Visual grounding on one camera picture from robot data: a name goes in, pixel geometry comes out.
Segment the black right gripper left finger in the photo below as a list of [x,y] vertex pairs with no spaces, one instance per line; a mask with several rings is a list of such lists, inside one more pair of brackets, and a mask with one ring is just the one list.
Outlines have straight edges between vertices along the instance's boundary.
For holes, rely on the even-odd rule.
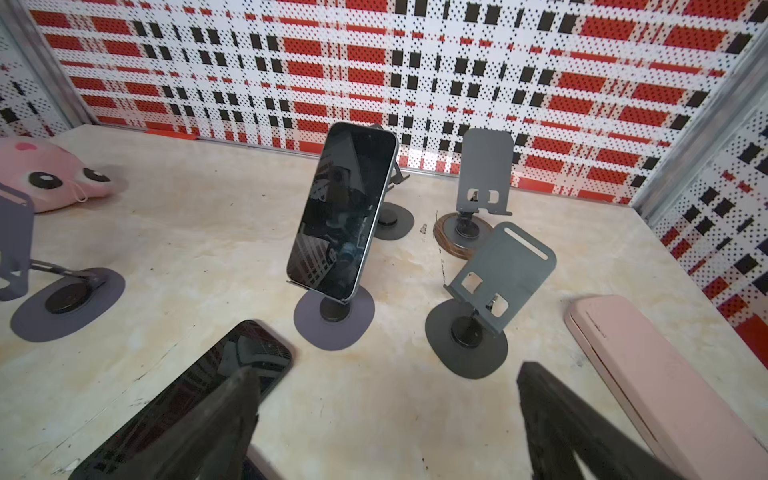
[[242,367],[113,479],[239,479],[258,423],[260,378]]

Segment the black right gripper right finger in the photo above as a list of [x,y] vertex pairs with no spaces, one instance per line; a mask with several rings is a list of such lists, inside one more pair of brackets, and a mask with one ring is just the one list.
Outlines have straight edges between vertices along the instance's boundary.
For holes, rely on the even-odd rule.
[[538,362],[517,377],[534,479],[678,479]]

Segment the dark phone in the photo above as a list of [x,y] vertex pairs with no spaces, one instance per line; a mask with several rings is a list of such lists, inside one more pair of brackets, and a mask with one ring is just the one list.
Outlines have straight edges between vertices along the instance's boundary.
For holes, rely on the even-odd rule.
[[398,149],[396,135],[379,126],[330,127],[287,262],[291,283],[351,301]]

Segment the grey stand near left arm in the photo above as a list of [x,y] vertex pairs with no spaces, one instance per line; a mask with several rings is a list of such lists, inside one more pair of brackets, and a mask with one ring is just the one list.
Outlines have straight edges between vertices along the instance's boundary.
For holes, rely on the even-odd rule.
[[69,336],[107,312],[126,281],[108,268],[72,270],[31,257],[31,198],[1,186],[1,300],[23,302],[10,321],[14,334],[32,343]]

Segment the black phone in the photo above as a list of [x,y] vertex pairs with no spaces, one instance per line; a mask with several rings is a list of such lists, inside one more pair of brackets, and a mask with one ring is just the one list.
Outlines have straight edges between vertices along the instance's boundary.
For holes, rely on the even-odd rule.
[[242,367],[259,375],[268,395],[293,364],[289,347],[261,322],[244,320],[82,460],[72,479],[106,479],[133,460]]

